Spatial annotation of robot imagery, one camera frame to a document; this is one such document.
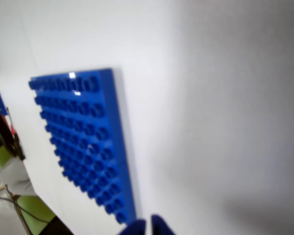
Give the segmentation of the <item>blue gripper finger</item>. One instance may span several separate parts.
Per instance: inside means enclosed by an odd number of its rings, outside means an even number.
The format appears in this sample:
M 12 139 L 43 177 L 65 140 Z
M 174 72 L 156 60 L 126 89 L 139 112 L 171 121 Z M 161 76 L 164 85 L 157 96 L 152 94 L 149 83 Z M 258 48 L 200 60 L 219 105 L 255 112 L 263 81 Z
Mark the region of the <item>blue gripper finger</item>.
M 165 220 L 156 214 L 151 216 L 151 226 L 153 235 L 175 235 Z
M 146 233 L 146 221 L 144 219 L 137 219 L 127 225 L 119 235 L 145 235 Z

